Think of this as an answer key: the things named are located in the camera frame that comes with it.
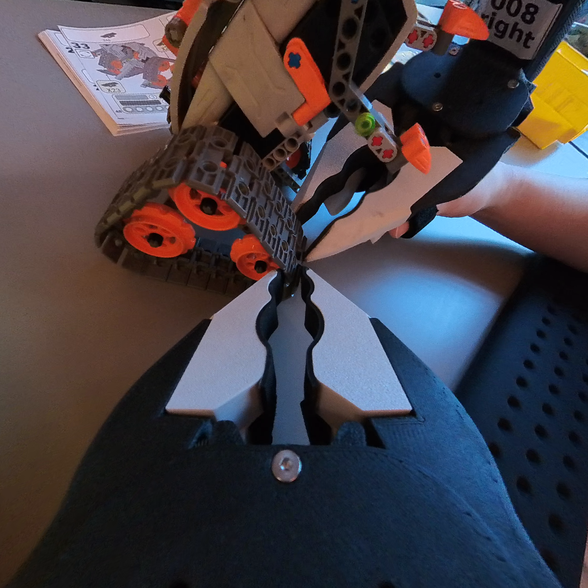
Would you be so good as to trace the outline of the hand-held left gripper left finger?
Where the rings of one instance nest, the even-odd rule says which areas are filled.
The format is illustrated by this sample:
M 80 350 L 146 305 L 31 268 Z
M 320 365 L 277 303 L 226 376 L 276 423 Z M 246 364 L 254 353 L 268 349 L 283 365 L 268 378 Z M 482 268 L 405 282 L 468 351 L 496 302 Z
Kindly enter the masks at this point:
M 229 420 L 251 443 L 271 444 L 276 378 L 268 340 L 281 298 L 282 273 L 270 271 L 215 313 L 166 410 Z

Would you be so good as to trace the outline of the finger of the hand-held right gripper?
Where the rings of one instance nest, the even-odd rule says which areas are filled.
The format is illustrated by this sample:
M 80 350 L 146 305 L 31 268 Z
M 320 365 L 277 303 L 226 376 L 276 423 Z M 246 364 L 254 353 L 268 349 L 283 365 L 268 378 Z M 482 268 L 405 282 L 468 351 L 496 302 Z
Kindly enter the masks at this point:
M 328 138 L 295 199 L 302 224 L 321 207 L 330 223 L 354 210 L 364 195 L 390 184 L 400 171 L 400 142 L 379 122 L 381 112 L 361 114 Z
M 308 249 L 305 260 L 317 261 L 367 240 L 375 242 L 404 224 L 411 207 L 462 163 L 445 147 L 431 147 L 430 155 L 429 173 L 424 174 L 411 164 L 403 166 L 390 184 L 364 195 L 354 210 L 330 223 Z

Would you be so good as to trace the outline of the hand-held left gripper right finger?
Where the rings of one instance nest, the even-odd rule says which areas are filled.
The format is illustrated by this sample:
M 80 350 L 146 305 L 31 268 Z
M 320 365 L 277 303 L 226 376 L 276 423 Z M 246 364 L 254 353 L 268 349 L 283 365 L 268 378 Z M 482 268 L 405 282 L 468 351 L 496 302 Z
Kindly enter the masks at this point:
M 345 422 L 408 415 L 412 406 L 370 317 L 312 270 L 300 284 L 312 336 L 300 404 L 310 443 L 330 444 Z

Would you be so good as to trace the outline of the grey orange tracked toy robot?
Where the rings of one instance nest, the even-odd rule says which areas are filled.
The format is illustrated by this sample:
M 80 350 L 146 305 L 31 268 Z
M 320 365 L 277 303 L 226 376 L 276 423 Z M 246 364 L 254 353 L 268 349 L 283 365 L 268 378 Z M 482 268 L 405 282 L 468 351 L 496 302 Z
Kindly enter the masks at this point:
M 137 273 L 237 295 L 270 271 L 289 282 L 331 219 L 302 224 L 295 199 L 328 138 L 377 110 L 400 170 L 427 174 L 429 139 L 367 92 L 405 42 L 443 56 L 486 40 L 475 11 L 447 1 L 436 25 L 415 1 L 185 1 L 166 26 L 178 51 L 171 140 L 125 181 L 95 229 L 100 251 Z

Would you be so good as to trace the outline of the person's right forearm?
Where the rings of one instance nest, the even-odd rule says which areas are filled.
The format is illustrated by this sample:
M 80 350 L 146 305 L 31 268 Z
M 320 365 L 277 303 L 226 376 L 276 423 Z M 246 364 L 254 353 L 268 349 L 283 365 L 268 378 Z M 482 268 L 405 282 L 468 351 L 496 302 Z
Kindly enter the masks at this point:
M 507 166 L 496 231 L 587 272 L 587 179 Z

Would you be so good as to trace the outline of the grey desk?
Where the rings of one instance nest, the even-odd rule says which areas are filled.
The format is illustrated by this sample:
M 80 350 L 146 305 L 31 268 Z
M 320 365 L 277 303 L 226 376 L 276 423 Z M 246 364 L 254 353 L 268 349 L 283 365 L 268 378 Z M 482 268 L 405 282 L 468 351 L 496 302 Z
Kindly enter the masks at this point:
M 170 136 L 112 136 L 38 34 L 158 15 L 131 6 L 1 1 L 1 586 L 54 518 L 121 397 L 223 295 L 136 275 L 93 231 Z M 454 389 L 530 252 L 469 217 L 382 237 L 310 267 Z

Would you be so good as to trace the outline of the person's right hand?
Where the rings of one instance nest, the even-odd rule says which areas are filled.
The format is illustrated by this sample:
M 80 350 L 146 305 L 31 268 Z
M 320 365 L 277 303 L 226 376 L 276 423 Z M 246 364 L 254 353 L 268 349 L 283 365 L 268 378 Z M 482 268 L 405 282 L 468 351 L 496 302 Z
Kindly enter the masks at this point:
M 511 209 L 518 179 L 516 167 L 500 162 L 466 195 L 437 205 L 436 216 L 473 217 L 481 224 L 510 238 L 514 218 Z

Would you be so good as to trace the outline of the yellow plastic box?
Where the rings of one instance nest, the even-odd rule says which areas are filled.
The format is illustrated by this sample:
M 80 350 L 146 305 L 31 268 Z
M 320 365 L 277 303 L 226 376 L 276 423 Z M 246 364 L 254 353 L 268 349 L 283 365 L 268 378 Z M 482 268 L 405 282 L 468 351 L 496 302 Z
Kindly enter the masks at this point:
M 538 148 L 587 129 L 587 58 L 562 41 L 534 81 L 533 110 L 518 130 Z

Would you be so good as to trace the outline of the white instruction booklet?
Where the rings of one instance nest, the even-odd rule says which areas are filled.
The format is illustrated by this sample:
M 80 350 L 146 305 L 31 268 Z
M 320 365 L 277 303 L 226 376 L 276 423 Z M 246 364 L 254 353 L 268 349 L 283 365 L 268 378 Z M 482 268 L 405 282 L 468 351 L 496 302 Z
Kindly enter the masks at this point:
M 166 128 L 175 55 L 163 42 L 173 12 L 129 25 L 59 26 L 38 37 L 112 135 Z

